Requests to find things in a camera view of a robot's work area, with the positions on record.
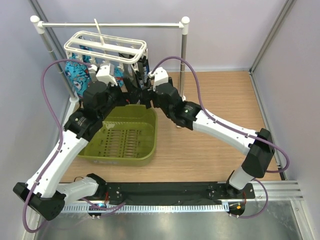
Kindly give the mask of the black patterned sock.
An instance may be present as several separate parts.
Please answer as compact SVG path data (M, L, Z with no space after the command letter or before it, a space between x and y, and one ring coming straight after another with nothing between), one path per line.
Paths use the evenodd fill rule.
M143 68L143 82L144 86L147 87L149 85L148 74L150 72L149 58L148 58L148 49L144 52L142 58L142 68Z
M143 64L142 62L136 62L134 64L130 64L132 74L136 81L136 84L139 88L145 87L144 85L144 72L143 72Z

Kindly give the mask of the white clip sock hanger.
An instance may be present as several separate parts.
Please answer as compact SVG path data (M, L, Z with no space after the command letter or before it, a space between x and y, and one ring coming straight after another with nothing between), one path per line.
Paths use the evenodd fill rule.
M81 30L66 41L63 48L69 58L89 56L89 62L96 60L104 63L114 62L120 65L131 65L135 71L138 61L148 58L148 47L144 40L125 38L101 33L97 20L93 26L96 32Z

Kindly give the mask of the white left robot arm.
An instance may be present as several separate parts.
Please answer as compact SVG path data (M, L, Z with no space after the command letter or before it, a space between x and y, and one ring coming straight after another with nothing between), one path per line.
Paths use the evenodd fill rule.
M82 107L68 118L55 149L32 178L14 186L13 192L24 201L25 208L30 207L51 221L69 203L86 197L104 198L107 184L94 173L66 185L59 183L76 156L102 128L111 111L138 101L138 88L129 78L124 78L123 82L126 91L101 81L91 83L84 91Z

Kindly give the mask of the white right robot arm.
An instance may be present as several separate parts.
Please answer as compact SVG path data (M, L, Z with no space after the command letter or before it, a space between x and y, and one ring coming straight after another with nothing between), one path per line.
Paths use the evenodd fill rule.
M225 192L237 198L245 186L255 178L263 178L274 156L271 133L242 128L214 114L204 111L192 101L183 100L172 81L144 87L140 100L147 107L159 108L176 125L208 134L234 147L245 155L242 164L228 177Z

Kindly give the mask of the green plastic basket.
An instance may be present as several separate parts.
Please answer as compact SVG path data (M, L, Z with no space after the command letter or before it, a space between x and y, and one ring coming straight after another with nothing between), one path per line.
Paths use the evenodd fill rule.
M156 152L158 115L140 104L118 106L77 155L95 164L145 166Z

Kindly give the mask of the grey striped sock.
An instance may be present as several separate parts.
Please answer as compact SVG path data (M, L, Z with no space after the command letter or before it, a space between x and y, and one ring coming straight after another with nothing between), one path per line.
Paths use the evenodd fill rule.
M92 64L88 67L88 72L89 72L89 76L91 78L91 81L94 83L94 82L98 82L98 78L97 78L97 74L98 74L98 71L100 69L100 65L95 65L95 64Z

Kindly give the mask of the blue shark pattern sock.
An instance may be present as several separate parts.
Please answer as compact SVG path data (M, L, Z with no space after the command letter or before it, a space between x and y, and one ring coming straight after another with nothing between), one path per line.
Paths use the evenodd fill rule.
M78 98L82 99L84 92L92 83L88 66L74 61L67 61L64 72L67 79L72 84Z

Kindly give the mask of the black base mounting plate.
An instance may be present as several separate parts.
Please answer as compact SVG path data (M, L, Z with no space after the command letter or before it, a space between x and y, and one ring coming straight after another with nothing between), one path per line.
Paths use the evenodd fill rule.
M111 182L107 183L102 197L108 195L109 203L127 206L205 206L253 200L255 192L251 183L243 190L232 190L224 182Z

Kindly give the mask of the white metal drying rack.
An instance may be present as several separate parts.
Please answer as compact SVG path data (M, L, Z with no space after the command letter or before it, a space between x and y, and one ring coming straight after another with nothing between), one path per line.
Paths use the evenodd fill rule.
M42 38L47 51L51 54L52 59L57 60L55 52L47 39L45 33L47 28L95 28L93 23L53 23L44 22L36 15L30 17L30 22L33 24L37 33ZM190 18L184 16L178 23L98 23L101 28L125 28L125 29L180 29L181 30L181 58L186 59L187 36L189 33ZM123 65L118 63L120 71L124 71Z

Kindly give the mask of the aluminium slotted rail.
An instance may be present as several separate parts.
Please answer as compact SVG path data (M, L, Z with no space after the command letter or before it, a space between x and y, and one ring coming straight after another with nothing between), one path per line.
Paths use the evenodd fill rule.
M88 213L102 214L112 210L102 210L85 202L76 202L69 204L61 211L63 214L69 213ZM125 205L116 213L199 213L199 212L228 212L229 205L226 202L215 205L176 205L176 206L151 206L151 205Z

